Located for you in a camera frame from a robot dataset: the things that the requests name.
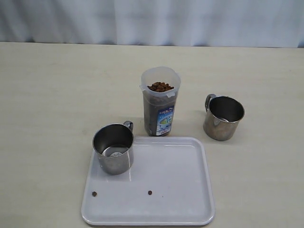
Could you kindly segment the white curtain backdrop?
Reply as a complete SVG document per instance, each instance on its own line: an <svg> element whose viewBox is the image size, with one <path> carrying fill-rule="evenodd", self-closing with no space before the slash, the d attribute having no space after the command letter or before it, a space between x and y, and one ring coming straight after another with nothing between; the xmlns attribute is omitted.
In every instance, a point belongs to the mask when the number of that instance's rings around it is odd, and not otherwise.
<svg viewBox="0 0 304 228"><path fill-rule="evenodd" d="M301 48L301 0L3 0L8 42Z"/></svg>

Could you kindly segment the clear plastic container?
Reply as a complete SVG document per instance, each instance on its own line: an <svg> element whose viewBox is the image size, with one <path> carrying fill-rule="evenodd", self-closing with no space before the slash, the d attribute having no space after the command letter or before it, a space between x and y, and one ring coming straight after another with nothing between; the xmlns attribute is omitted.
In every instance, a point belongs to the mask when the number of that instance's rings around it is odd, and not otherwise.
<svg viewBox="0 0 304 228"><path fill-rule="evenodd" d="M150 68L141 75L144 127L149 136L171 132L180 85L180 76L166 66Z"/></svg>

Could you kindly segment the steel mug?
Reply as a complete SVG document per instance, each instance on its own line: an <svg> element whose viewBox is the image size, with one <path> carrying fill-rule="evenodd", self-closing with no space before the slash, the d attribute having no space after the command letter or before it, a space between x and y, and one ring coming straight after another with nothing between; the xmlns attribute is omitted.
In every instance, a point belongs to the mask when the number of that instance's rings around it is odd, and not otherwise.
<svg viewBox="0 0 304 228"><path fill-rule="evenodd" d="M128 171L134 161L133 142L131 121L109 124L97 131L92 146L102 170L111 175Z"/></svg>
<svg viewBox="0 0 304 228"><path fill-rule="evenodd" d="M203 130L217 141L229 140L245 115L245 109L239 101L215 94L207 95L205 110Z"/></svg>

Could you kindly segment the white plastic tray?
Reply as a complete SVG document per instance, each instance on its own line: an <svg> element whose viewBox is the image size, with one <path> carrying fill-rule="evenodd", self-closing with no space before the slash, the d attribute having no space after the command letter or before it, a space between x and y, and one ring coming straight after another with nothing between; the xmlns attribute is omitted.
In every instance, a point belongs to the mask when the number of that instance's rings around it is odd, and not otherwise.
<svg viewBox="0 0 304 228"><path fill-rule="evenodd" d="M192 137L137 137L120 175L92 154L81 207L92 226L203 226L215 205L203 144Z"/></svg>

